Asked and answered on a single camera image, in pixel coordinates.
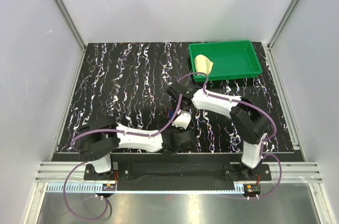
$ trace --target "black mounting bracket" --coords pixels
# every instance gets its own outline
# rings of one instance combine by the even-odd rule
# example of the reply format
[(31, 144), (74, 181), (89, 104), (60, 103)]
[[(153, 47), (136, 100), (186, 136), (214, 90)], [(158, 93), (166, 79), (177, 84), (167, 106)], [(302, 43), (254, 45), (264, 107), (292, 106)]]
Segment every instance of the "black mounting bracket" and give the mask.
[(244, 164), (224, 165), (225, 180), (229, 182), (238, 181), (257, 181), (260, 175), (260, 181), (271, 181), (271, 171), (268, 164), (259, 164), (251, 169)]
[(129, 180), (129, 176), (131, 173), (131, 167), (129, 164), (125, 163), (112, 163), (113, 170), (105, 173), (98, 174), (95, 170), (92, 164), (87, 164), (84, 174), (84, 180), (86, 181), (114, 181), (115, 175), (118, 176), (118, 180), (120, 181), (127, 181)]
[(200, 87), (194, 87), (194, 88), (186, 88), (185, 86), (182, 86), (178, 82), (173, 82), (166, 92), (171, 96), (176, 102), (179, 99), (179, 95), (182, 94), (182, 100), (180, 109), (186, 110), (190, 105), (192, 105), (192, 99), (194, 94), (197, 92), (197, 90), (200, 89)]

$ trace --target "metal floor panel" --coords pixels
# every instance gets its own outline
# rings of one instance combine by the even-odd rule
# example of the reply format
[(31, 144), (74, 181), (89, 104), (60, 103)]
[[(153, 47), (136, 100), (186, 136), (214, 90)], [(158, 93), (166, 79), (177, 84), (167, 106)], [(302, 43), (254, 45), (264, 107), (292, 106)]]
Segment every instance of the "metal floor panel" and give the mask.
[[(273, 185), (264, 184), (263, 193)], [(90, 194), (69, 193), (67, 199), (74, 211), (94, 218), (104, 209), (104, 202), (90, 199)], [(112, 213), (95, 223), (320, 223), (307, 184), (282, 184), (270, 197), (260, 200), (238, 200), (224, 195), (116, 194), (109, 198)], [(61, 193), (46, 193), (38, 223), (84, 223), (67, 212)]]

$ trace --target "black speckled mat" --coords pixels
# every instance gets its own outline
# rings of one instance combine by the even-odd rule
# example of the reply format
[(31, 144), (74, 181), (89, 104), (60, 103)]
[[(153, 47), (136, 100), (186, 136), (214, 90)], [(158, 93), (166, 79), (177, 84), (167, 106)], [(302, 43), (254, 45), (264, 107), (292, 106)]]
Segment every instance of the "black speckled mat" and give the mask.
[[(167, 122), (171, 107), (170, 97), (166, 94), (168, 84), (190, 71), (189, 44), (88, 44), (57, 152), (73, 151), (69, 143), (76, 129), (90, 118), (108, 115), (125, 126), (148, 130), (161, 128)], [(264, 49), (259, 42), (253, 42), (253, 45), (263, 68), (261, 75), (210, 82), (207, 89), (228, 95), (243, 96), (250, 92), (257, 96), (259, 107), (269, 113), (278, 128), (276, 137), (270, 140), (265, 150), (293, 152)], [(185, 82), (192, 85), (190, 78), (182, 83)], [(229, 118), (192, 110), (190, 128), (197, 136), (194, 152), (240, 151), (241, 139)]]

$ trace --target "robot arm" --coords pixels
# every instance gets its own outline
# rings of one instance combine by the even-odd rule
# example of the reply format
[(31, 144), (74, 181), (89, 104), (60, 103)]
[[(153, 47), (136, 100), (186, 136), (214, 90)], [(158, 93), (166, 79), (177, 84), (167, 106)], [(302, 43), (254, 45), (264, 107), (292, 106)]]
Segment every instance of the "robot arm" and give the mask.
[[(270, 126), (269, 120), (256, 110), (248, 108), (243, 104), (210, 96), (210, 94), (212, 94), (214, 96), (226, 97), (230, 100), (242, 100), (253, 103), (255, 101), (253, 95), (248, 97), (229, 96), (213, 93), (208, 90), (206, 90), (206, 94), (203, 89), (187, 89), (179, 83), (172, 84), (167, 93), (174, 100), (178, 99), (179, 94), (183, 95), (182, 109), (193, 105), (196, 109), (213, 111), (231, 118), (238, 134), (244, 142), (242, 163), (251, 169), (260, 163), (260, 149), (263, 139), (267, 136), (266, 132)], [(183, 119), (183, 116), (187, 116), (187, 113), (181, 111), (174, 120), (173, 125), (186, 129), (191, 119), (190, 117), (189, 119)]]
[(79, 160), (90, 162), (98, 174), (109, 172), (112, 168), (110, 153), (119, 148), (142, 149), (151, 153), (177, 153), (195, 145), (196, 138), (192, 131), (163, 132), (158, 130), (139, 130), (115, 123), (112, 119), (96, 120), (79, 128), (79, 133), (97, 129), (116, 129), (124, 133), (103, 132), (84, 136), (79, 140)]

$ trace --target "white wall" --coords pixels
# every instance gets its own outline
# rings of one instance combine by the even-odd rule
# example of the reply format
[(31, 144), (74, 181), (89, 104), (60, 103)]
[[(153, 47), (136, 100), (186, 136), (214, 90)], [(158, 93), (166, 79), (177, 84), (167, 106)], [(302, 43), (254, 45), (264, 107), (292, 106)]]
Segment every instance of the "white wall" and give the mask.
[(86, 42), (268, 42), (291, 0), (63, 0)]
[(339, 0), (301, 0), (273, 47), (310, 161), (339, 220)]
[(53, 0), (0, 0), (0, 223), (23, 223), (80, 53)]

